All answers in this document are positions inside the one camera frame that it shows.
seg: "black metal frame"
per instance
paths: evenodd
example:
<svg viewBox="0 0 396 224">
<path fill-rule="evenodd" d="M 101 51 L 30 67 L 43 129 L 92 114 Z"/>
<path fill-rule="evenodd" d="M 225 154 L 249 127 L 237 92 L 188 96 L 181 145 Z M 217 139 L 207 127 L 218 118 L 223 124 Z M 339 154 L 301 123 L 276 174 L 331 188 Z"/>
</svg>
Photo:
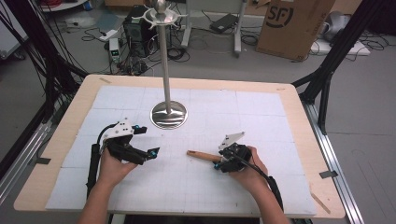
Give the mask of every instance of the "black metal frame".
<svg viewBox="0 0 396 224">
<path fill-rule="evenodd" d="M 291 83 L 297 88 L 309 82 L 305 91 L 300 93 L 301 101 L 309 105 L 315 103 L 315 99 L 321 92 L 318 126 L 323 134 L 326 134 L 326 113 L 332 75 L 347 56 L 350 49 L 352 49 L 355 43 L 359 40 L 364 29 L 370 24 L 379 9 L 384 6 L 387 1 L 388 0 L 363 0 L 356 12 L 353 14 L 345 30 L 335 41 L 334 46 L 320 67 L 308 76 Z"/>
</svg>

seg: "metal pole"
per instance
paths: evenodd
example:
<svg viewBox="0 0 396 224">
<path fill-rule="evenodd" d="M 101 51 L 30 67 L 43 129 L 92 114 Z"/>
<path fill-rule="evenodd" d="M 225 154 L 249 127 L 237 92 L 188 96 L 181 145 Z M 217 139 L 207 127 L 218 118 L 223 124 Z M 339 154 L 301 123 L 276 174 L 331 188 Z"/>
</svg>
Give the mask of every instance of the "metal pole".
<svg viewBox="0 0 396 224">
<path fill-rule="evenodd" d="M 165 104 L 166 104 L 166 113 L 170 114 L 171 110 L 171 92 L 169 87 L 169 71 L 168 71 L 168 50 L 166 49 L 166 32 L 165 26 L 160 25 L 160 48 L 161 48 L 161 59 L 163 66 L 163 90 L 165 92 Z"/>
</svg>

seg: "wooden stick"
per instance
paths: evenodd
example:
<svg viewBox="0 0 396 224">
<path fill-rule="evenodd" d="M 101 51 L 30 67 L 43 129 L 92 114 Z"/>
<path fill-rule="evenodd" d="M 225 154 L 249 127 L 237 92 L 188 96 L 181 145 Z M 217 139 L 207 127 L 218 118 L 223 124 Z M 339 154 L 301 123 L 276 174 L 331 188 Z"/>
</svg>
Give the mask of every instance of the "wooden stick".
<svg viewBox="0 0 396 224">
<path fill-rule="evenodd" d="M 216 156 L 216 155 L 199 152 L 199 151 L 188 150 L 187 155 L 201 159 L 201 160 L 205 160 L 205 161 L 215 161 L 215 162 L 221 161 L 221 156 Z"/>
</svg>

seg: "person's right hand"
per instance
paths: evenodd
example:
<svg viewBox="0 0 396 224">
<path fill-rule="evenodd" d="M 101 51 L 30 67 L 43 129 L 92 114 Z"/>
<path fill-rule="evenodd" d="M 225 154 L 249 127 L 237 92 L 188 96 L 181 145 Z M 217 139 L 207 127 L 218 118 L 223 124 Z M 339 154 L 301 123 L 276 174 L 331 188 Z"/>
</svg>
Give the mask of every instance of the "person's right hand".
<svg viewBox="0 0 396 224">
<path fill-rule="evenodd" d="M 257 165 L 263 172 L 268 175 L 267 167 L 265 167 L 264 163 L 257 155 L 257 148 L 248 147 L 251 151 L 251 158 L 249 163 Z M 253 170 L 250 167 L 245 167 L 244 170 L 239 172 L 230 172 L 229 173 L 232 178 L 237 180 L 242 187 L 244 187 L 250 194 L 254 194 L 256 192 L 261 192 L 263 189 L 269 189 L 267 185 L 267 181 L 265 181 L 264 177 L 262 177 L 257 171 Z"/>
</svg>

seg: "concrete floor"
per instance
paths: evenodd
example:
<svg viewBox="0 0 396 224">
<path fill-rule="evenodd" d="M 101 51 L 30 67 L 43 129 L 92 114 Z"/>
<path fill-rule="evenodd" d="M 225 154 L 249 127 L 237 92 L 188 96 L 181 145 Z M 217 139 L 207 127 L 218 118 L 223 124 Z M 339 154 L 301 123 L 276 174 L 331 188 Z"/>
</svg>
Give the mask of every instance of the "concrete floor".
<svg viewBox="0 0 396 224">
<path fill-rule="evenodd" d="M 75 13 L 74 9 L 63 12 Z M 96 19 L 102 9 L 91 13 Z M 197 16 L 196 22 L 205 20 Z M 122 22 L 118 19 L 115 27 Z M 261 25 L 262 18 L 245 18 L 244 25 Z M 84 42 L 84 32 L 64 33 L 69 51 L 90 72 L 108 66 L 103 43 Z M 243 44 L 239 58 L 229 51 L 233 38 L 194 31 L 185 63 L 169 63 L 171 77 L 291 83 L 315 71 L 323 56 L 310 56 L 302 63 L 258 53 Z M 387 37 L 396 44 L 395 37 Z M 202 39 L 207 47 L 202 48 Z M 337 69 L 330 92 L 327 131 L 346 180 L 365 223 L 393 223 L 396 220 L 396 48 L 373 50 L 355 62 L 344 60 Z M 160 77 L 161 67 L 143 76 Z M 4 157 L 24 127 L 44 102 L 42 88 L 30 60 L 0 63 L 0 159 Z M 33 166 L 0 206 L 2 223 L 73 223 L 78 213 L 18 212 L 13 203 Z M 313 219 L 314 223 L 348 223 L 347 219 Z"/>
</svg>

